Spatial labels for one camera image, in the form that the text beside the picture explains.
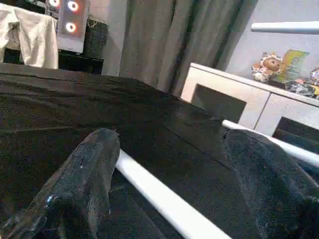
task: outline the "gray curtain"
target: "gray curtain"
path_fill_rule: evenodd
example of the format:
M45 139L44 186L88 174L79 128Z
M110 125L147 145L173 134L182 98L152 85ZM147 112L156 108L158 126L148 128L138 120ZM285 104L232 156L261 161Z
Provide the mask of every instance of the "gray curtain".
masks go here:
M213 67L241 0L128 0L120 76L180 96L191 62Z

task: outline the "plush toy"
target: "plush toy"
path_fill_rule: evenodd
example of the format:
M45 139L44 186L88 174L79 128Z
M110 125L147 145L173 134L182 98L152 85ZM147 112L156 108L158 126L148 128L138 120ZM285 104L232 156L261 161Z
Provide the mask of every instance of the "plush toy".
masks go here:
M263 59L252 66L253 78L255 81L268 82L270 77L278 75L282 70L282 59L275 53L270 55L264 52Z

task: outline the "light gray wall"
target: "light gray wall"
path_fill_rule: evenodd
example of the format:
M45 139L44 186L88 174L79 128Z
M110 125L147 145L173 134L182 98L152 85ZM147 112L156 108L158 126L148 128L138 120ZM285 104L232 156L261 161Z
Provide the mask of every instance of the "light gray wall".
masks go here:
M224 56L228 65L221 69L251 78L251 65L258 62L263 52L275 51L283 56L294 49L310 53L302 68L302 75L308 76L314 67L319 67L319 35L259 33L251 32L250 27L254 22L318 20L318 0L259 0L232 54Z
M103 49L102 75L117 76L120 70L127 0L90 0L90 17L107 24L108 35Z

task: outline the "white cabinet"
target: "white cabinet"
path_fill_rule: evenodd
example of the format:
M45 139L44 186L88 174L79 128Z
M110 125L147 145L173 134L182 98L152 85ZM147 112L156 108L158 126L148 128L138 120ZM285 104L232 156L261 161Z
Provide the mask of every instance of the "white cabinet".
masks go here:
M255 131L319 153L319 108L271 94Z
M198 66L189 69L181 98L218 118L254 129L270 93Z
M181 98L213 113L319 154L319 101L191 64Z

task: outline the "cabinet door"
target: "cabinet door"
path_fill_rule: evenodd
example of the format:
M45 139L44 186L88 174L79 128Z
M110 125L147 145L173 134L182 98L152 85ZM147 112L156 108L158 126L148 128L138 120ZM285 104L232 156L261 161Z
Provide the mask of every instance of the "cabinet door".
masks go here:
M267 91L191 67L181 98L216 118L254 129L269 95Z
M271 94L255 131L319 154L319 108Z

